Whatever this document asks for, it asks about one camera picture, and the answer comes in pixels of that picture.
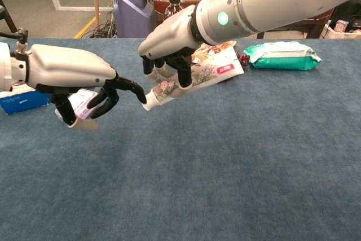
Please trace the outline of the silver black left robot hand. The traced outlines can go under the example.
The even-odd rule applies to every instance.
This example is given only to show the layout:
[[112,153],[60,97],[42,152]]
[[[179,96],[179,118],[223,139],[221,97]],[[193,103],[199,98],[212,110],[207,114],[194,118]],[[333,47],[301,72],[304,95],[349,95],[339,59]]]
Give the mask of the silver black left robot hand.
[[[97,130],[96,118],[110,111],[118,102],[118,90],[130,90],[138,100],[147,102],[143,88],[121,77],[103,58],[87,50],[34,44],[28,53],[26,83],[51,101],[69,128]],[[96,110],[89,119],[78,117],[68,99],[69,94],[86,87],[99,87],[89,108]]]

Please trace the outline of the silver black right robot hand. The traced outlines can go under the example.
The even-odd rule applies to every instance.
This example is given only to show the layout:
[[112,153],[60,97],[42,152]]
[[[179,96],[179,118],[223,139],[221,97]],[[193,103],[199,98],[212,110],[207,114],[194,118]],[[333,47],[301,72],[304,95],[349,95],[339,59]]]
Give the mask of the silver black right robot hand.
[[190,5],[165,19],[138,47],[142,58],[143,73],[156,79],[156,61],[172,62],[178,73],[179,88],[187,91],[192,87],[191,55],[203,40],[196,25],[196,5]]

